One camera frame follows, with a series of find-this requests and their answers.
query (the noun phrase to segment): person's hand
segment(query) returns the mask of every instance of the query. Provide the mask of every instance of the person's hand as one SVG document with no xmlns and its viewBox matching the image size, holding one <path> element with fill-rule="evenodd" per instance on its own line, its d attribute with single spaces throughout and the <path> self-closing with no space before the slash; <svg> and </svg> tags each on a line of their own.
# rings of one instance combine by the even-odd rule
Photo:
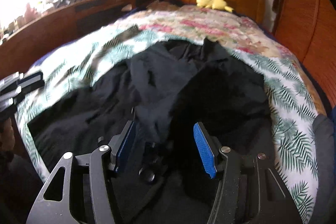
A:
<svg viewBox="0 0 336 224">
<path fill-rule="evenodd" d="M 15 145 L 14 129 L 9 118 L 3 124 L 3 132 L 0 132 L 0 151 L 13 151 Z"/>
</svg>

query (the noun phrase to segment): leaf print bed sheet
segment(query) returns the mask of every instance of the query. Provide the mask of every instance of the leaf print bed sheet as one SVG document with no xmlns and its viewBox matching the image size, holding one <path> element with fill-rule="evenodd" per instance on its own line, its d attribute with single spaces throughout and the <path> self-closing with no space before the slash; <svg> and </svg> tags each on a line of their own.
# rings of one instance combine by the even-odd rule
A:
<svg viewBox="0 0 336 224">
<path fill-rule="evenodd" d="M 157 41 L 184 39 L 199 45 L 205 37 L 218 41 L 232 56 L 264 76 L 273 121 L 274 164 L 303 222 L 308 223 L 318 188 L 312 122 L 324 110 L 315 89 L 295 56 L 266 37 L 252 20 L 189 5 L 173 12 L 136 13 L 57 49 L 29 70 L 42 70 L 46 85 L 26 96 L 18 106 L 16 120 L 41 179 L 46 181 L 49 172 L 29 132 L 30 120 L 71 90 L 93 85 L 117 62 Z"/>
</svg>

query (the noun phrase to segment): wooden wardrobe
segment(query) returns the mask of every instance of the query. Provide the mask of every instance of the wooden wardrobe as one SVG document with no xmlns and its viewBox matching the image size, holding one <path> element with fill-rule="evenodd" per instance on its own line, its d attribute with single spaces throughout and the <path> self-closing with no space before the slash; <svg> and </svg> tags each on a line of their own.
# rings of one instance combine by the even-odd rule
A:
<svg viewBox="0 0 336 224">
<path fill-rule="evenodd" d="M 280 0 L 273 33 L 336 105 L 336 10 L 330 0 Z"/>
</svg>

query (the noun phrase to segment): floral quilt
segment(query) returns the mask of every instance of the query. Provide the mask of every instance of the floral quilt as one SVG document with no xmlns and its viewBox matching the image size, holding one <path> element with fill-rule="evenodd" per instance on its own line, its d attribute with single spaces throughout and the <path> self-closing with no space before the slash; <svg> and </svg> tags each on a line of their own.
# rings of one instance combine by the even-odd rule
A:
<svg viewBox="0 0 336 224">
<path fill-rule="evenodd" d="M 123 35 L 129 29 L 132 35 Z M 29 132 L 30 120 L 69 91 L 93 85 L 114 64 L 157 41 L 185 39 L 202 44 L 205 37 L 218 41 L 232 56 L 264 75 L 273 120 L 274 164 L 303 222 L 308 223 L 318 188 L 312 122 L 324 111 L 316 91 L 295 56 L 268 38 L 252 20 L 188 5 L 172 12 L 139 12 L 119 20 L 56 50 L 29 70 L 43 71 L 46 85 L 26 96 L 18 106 L 16 120 L 41 179 L 45 181 L 49 172 Z"/>
</svg>

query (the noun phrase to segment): gray sleeve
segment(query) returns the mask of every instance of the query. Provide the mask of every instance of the gray sleeve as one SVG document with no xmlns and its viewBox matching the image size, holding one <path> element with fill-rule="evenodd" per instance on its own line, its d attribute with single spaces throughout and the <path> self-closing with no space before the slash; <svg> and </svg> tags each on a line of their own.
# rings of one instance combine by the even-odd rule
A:
<svg viewBox="0 0 336 224">
<path fill-rule="evenodd" d="M 335 187 L 334 183 L 334 124 L 326 116 L 319 114 L 313 122 L 318 164 L 319 188 L 310 224 L 320 223 L 328 210 L 328 202 Z"/>
</svg>

